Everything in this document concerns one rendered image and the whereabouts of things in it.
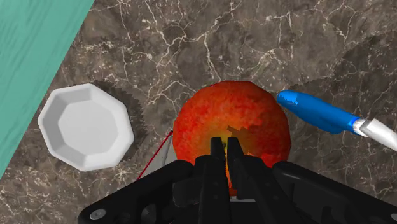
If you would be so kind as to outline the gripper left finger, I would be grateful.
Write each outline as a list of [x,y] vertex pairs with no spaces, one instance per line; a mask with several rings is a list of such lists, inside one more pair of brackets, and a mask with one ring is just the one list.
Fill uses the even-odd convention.
[[77,224],[232,224],[221,138],[193,164],[176,160],[87,206]]

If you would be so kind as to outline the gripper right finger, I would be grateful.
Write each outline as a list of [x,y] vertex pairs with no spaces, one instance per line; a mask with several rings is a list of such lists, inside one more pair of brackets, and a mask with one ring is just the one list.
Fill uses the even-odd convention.
[[253,199],[265,224],[397,224],[397,206],[291,162],[267,167],[228,138],[227,163],[238,199]]

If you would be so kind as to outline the grey sheet with red edge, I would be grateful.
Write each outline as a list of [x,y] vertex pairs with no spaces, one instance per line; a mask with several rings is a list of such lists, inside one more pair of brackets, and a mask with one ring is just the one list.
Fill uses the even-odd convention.
[[145,177],[163,166],[177,160],[172,143],[172,135],[173,131],[170,131],[137,179],[141,179],[142,177]]

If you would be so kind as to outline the red apple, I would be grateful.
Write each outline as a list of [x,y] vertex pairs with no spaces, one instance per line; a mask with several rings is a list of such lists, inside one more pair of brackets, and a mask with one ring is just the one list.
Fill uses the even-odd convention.
[[260,157],[272,167],[289,157],[288,119],[275,98],[250,81],[222,81],[204,87],[188,99],[173,126],[176,157],[194,163],[219,137],[224,149],[236,137],[245,155]]

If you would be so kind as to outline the white octagonal bowl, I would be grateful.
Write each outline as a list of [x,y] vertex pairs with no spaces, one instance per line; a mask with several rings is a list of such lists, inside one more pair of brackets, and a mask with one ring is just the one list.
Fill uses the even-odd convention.
[[134,142],[124,103],[90,83],[54,90],[38,125],[50,154],[79,171],[116,166]]

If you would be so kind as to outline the blue handled silver utensil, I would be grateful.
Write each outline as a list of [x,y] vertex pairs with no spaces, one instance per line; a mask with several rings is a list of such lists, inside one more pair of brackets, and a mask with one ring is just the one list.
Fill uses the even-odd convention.
[[277,95],[277,102],[303,121],[331,134],[349,131],[369,137],[378,143],[397,151],[397,132],[377,119],[364,119],[343,109],[302,92],[283,90]]

